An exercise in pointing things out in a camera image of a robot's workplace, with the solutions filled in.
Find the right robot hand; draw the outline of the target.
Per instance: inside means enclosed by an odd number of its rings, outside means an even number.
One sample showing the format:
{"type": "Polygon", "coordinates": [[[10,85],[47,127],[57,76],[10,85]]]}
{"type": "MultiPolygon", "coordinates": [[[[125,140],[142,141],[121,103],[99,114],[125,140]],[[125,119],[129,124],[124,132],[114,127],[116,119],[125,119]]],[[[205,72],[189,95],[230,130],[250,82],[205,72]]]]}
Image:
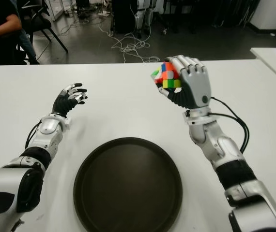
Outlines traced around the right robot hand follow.
{"type": "Polygon", "coordinates": [[[159,92],[174,104],[186,108],[197,109],[207,107],[211,98],[211,86],[208,71],[197,58],[177,55],[165,58],[173,66],[181,82],[181,90],[175,92],[157,83],[159,92]]]}

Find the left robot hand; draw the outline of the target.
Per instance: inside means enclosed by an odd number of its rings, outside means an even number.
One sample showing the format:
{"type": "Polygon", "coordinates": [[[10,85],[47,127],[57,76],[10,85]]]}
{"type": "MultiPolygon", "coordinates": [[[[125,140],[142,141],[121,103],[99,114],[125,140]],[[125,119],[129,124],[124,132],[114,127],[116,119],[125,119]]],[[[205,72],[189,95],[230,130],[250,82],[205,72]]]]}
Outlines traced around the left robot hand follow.
{"type": "Polygon", "coordinates": [[[82,83],[74,83],[65,87],[56,97],[51,113],[66,117],[76,105],[84,104],[88,98],[87,89],[81,87],[82,83]]]}

